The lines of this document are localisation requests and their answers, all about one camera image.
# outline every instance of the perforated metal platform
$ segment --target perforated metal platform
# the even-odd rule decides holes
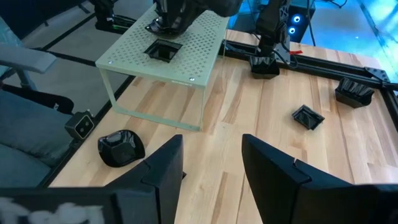
[[[145,26],[158,17],[154,10],[153,5],[96,61],[96,66],[128,75],[205,88],[229,18],[206,11],[182,35],[167,39],[145,30]],[[156,39],[183,46],[170,63],[163,62],[144,53]]]

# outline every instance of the wooden tabletop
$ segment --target wooden tabletop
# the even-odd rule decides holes
[[[230,30],[228,39],[257,41],[253,35]],[[359,55],[295,43],[291,48],[311,57],[379,68],[377,60]],[[136,132],[147,156],[174,134],[183,134],[188,175],[182,183],[176,223],[261,223],[244,174],[244,133],[351,183],[398,182],[398,133],[378,90],[369,106],[354,110],[336,102],[338,82],[326,78],[283,70],[274,79],[255,80],[248,62],[227,57],[217,60],[211,77],[202,132],[110,110],[51,187],[104,186],[137,165],[139,161],[110,168],[98,154],[98,138],[120,129]],[[196,105],[195,90],[170,85],[137,78],[118,103],[180,119],[189,117]],[[314,131],[292,118],[303,104],[325,117]]]

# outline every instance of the blue light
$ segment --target blue light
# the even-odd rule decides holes
[[[294,28],[294,27],[289,28],[290,34],[294,34],[295,32],[296,32],[296,28]]]
[[[300,22],[300,21],[301,21],[301,16],[294,16],[294,17],[293,17],[293,22],[298,23],[298,22]]]

